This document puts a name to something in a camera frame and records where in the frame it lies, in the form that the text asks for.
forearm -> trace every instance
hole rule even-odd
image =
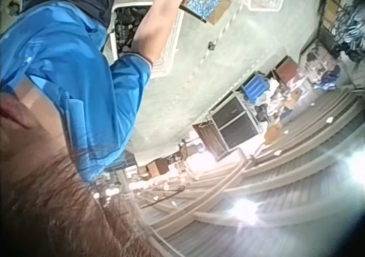
[[[142,20],[132,44],[137,52],[151,62],[156,61],[166,45],[183,0],[154,0]]]

